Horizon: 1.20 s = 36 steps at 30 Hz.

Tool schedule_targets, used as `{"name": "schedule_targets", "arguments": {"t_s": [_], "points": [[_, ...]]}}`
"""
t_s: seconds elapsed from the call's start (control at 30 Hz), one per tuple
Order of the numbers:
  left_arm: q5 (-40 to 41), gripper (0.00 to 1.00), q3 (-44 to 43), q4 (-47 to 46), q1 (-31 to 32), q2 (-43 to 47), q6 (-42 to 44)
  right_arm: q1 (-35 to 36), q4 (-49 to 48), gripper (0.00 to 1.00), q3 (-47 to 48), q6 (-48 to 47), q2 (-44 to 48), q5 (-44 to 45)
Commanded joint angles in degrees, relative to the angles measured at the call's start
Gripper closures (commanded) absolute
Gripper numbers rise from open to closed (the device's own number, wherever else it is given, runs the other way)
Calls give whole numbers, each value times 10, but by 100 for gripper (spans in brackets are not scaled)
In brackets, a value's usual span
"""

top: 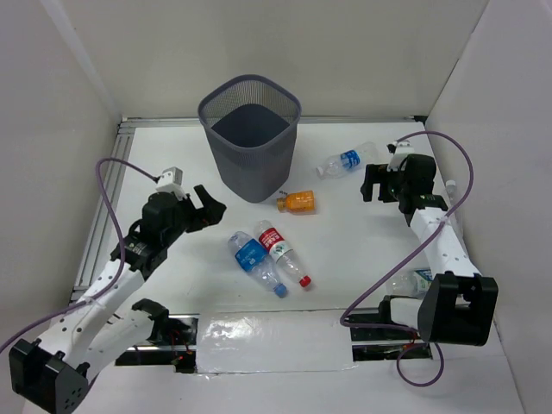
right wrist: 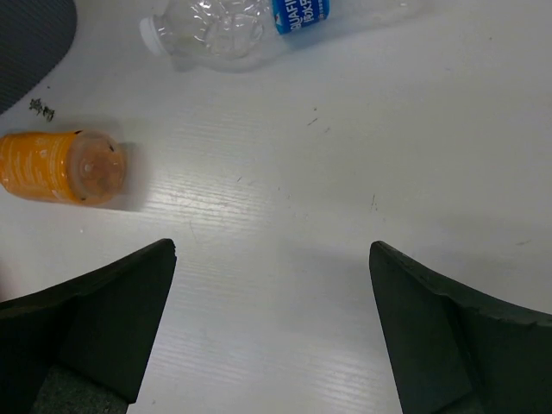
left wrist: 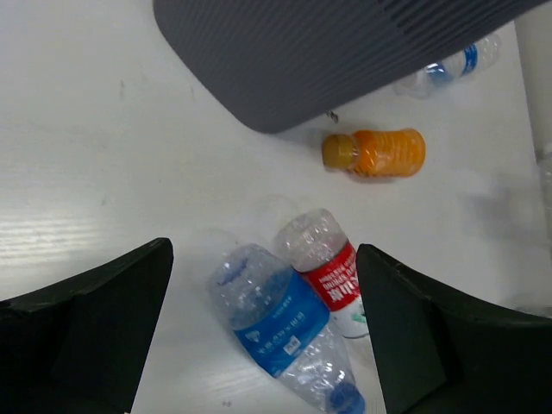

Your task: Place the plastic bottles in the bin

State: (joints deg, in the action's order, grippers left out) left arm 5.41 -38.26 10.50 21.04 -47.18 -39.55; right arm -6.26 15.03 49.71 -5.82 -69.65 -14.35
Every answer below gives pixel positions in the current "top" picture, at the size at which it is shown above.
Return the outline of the orange juice bottle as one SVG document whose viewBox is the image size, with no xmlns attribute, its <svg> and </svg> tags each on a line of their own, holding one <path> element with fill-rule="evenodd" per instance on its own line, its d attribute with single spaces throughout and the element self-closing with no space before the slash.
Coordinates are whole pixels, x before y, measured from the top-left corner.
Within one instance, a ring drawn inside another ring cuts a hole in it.
<svg viewBox="0 0 552 414">
<path fill-rule="evenodd" d="M 280 212 L 311 213 L 316 210 L 314 191 L 299 191 L 289 193 L 277 199 L 277 209 Z"/>
</svg>

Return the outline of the blue label plastic bottle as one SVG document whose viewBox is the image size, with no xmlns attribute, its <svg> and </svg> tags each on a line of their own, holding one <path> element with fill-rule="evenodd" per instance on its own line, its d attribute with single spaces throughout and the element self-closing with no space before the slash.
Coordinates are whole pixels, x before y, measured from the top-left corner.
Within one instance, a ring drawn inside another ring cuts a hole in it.
<svg viewBox="0 0 552 414">
<path fill-rule="evenodd" d="M 237 231 L 228 240 L 230 253 L 242 271 L 278 298 L 287 296 L 275 262 L 261 244 L 248 233 Z"/>
</svg>

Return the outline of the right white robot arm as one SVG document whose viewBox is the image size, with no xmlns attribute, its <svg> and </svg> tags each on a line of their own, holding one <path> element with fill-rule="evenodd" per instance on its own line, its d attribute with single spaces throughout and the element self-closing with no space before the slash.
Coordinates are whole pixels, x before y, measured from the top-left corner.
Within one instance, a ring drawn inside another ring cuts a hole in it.
<svg viewBox="0 0 552 414">
<path fill-rule="evenodd" d="M 426 342 L 483 346 L 492 325 L 499 288 L 484 277 L 465 254 L 446 216 L 449 207 L 433 192 L 436 163 L 427 155 L 410 154 L 397 165 L 370 164 L 361 186 L 364 201 L 373 197 L 398 203 L 398 209 L 424 250 L 433 280 L 422 298 L 387 296 L 380 304 L 376 327 L 386 338 L 405 327 Z"/>
</svg>

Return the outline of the red label plastic bottle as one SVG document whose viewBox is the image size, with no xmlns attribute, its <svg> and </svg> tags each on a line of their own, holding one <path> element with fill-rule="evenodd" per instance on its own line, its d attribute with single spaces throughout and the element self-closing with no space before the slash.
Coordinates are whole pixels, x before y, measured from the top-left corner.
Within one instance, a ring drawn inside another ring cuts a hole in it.
<svg viewBox="0 0 552 414">
<path fill-rule="evenodd" d="M 279 270 L 296 281 L 302 288 L 311 286 L 311 277 L 304 264 L 298 258 L 296 251 L 285 237 L 268 220 L 262 220 L 255 225 L 255 238 L 269 253 Z"/>
</svg>

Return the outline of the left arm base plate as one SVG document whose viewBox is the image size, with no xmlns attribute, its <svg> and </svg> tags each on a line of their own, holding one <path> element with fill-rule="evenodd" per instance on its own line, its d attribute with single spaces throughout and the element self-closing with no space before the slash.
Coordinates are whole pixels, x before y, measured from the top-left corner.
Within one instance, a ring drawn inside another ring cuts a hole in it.
<svg viewBox="0 0 552 414">
<path fill-rule="evenodd" d="M 164 367 L 175 373 L 197 372 L 198 315 L 170 315 L 169 327 L 157 342 L 139 342 L 115 361 L 116 367 Z"/>
</svg>

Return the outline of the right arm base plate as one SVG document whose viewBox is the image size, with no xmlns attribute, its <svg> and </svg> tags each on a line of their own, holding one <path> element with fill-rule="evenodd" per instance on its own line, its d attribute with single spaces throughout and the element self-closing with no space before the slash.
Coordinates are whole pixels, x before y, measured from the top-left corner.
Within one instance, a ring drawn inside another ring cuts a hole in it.
<svg viewBox="0 0 552 414">
<path fill-rule="evenodd" d="M 346 319 L 352 324 L 382 322 L 375 309 L 355 311 Z M 352 358 L 361 361 L 395 361 L 407 345 L 421 343 L 419 337 L 395 329 L 349 328 L 352 342 Z M 432 359 L 430 348 L 417 348 L 407 353 L 403 359 Z"/>
</svg>

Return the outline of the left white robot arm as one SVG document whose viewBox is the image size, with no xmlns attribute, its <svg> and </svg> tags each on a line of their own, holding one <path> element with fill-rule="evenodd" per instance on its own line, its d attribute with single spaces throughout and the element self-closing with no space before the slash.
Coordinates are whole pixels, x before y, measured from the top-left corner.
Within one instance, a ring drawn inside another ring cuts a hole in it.
<svg viewBox="0 0 552 414">
<path fill-rule="evenodd" d="M 220 223 L 226 211 L 202 185 L 194 188 L 202 205 L 187 195 L 156 192 L 141 218 L 129 228 L 96 281 L 76 302 L 76 310 L 34 341 L 19 339 L 9 350 L 13 391 L 48 413 L 72 413 L 99 373 L 128 348 L 141 342 L 166 342 L 172 328 L 186 330 L 168 309 L 142 298 L 124 302 L 166 260 L 168 249 L 184 234 Z"/>
</svg>

